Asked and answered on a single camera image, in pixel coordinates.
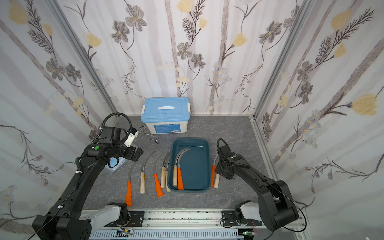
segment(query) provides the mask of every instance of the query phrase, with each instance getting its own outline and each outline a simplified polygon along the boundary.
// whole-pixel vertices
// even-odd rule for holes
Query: yellow flower
[[[72,106],[74,108],[78,108],[83,103],[84,103],[84,99],[83,98],[75,98],[74,101],[73,101]]]
[[[177,4],[177,8],[180,10],[180,12],[189,13],[193,8],[193,0],[181,0]]]
[[[45,110],[45,111],[44,111],[44,115],[45,115],[46,117],[50,117],[50,116],[51,116],[51,111],[49,111],[49,110]]]
[[[356,113],[360,115],[375,115],[377,108],[376,101],[377,98],[373,93],[363,95],[353,101],[350,104],[350,108],[352,108]]]
[[[54,110],[55,110],[55,106],[52,105],[52,104],[50,104],[50,105],[48,106],[48,110],[49,110],[49,111],[54,111]]]
[[[345,44],[342,43],[335,51],[335,53],[333,54],[333,56],[335,58],[339,58],[341,56],[343,56],[345,53],[347,52],[347,50],[345,49]]]
[[[332,18],[331,27],[335,31],[340,31],[351,19],[353,10],[348,9]]]
[[[206,19],[204,19],[204,18],[200,18],[200,21],[199,21],[199,27],[200,27],[201,29],[205,28],[205,27],[207,26],[207,24],[208,24],[208,21],[207,21]]]
[[[53,31],[52,31],[52,27],[51,27],[51,25],[49,25],[49,24],[44,24],[44,23],[43,23],[42,26],[43,26],[45,32],[46,32],[48,35],[52,36]]]
[[[283,104],[284,107],[288,106],[288,98],[285,94],[281,96],[281,98],[277,101],[277,105]]]
[[[181,82],[181,83],[182,83],[182,82],[189,83],[189,79],[186,78],[186,77],[178,77],[177,80],[178,80],[179,82]]]
[[[9,19],[19,25],[28,23],[28,15],[23,7],[16,1],[11,2],[11,7],[9,8]]]
[[[281,101],[282,101],[284,107],[288,107],[288,98],[285,94],[283,94],[281,96]]]
[[[88,33],[87,34],[87,42],[88,44],[95,48],[95,47],[98,47],[100,46],[101,44],[101,39],[98,39],[95,35],[91,34],[91,33]]]
[[[239,47],[246,42],[247,42],[247,39],[245,38],[245,36],[242,33],[239,33],[238,35],[236,35],[235,39],[233,40],[232,45],[235,47]]]

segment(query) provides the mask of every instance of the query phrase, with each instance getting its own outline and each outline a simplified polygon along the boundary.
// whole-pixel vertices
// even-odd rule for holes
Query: floral wallpaper
[[[0,238],[26,239],[110,111],[44,1],[1,6]]]
[[[193,114],[253,114],[302,1],[58,0],[117,109],[186,96]]]
[[[257,122],[311,238],[381,239],[383,1],[316,1]]]

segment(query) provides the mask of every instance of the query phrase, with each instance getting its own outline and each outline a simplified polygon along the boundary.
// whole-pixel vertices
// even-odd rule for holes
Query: light blue lid
[[[187,97],[148,98],[145,101],[141,121],[148,122],[183,122],[190,119]]]

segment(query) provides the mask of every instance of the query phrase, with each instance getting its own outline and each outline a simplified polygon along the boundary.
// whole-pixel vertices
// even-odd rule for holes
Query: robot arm
[[[126,143],[129,136],[135,136],[136,130],[131,127],[126,137],[120,140],[122,131],[125,132],[121,128],[103,126],[102,133],[76,159],[78,169],[61,197],[45,216],[38,215],[32,223],[40,239],[88,239],[100,226],[113,221],[127,222],[127,206],[116,204],[79,219],[96,178],[110,158],[123,157],[135,162],[143,154],[141,148],[131,146],[131,139],[129,146],[122,143]]]
[[[260,218],[270,231],[299,218],[296,206],[290,200],[291,192],[284,181],[275,181],[254,169],[243,156],[232,152],[221,138],[217,140],[217,152],[219,164],[215,172],[226,179],[238,175],[252,187],[257,193]]]

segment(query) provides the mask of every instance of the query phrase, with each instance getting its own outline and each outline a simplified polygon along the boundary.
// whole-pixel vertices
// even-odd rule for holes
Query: orange handle
[[[211,171],[211,187],[214,187],[215,183],[215,165],[212,165],[212,171]]]
[[[157,177],[157,173],[153,174],[153,176],[155,176],[155,184],[156,184],[156,192],[157,192],[157,196],[158,197],[161,197],[164,195],[163,191],[161,190],[161,186],[160,186],[160,182],[159,182],[159,178]]]
[[[131,190],[131,181],[128,181],[127,185],[127,197],[125,198],[127,206],[132,206],[132,190]]]
[[[181,178],[181,169],[177,169],[177,186],[179,187],[179,190],[184,190],[183,186],[183,179]]]

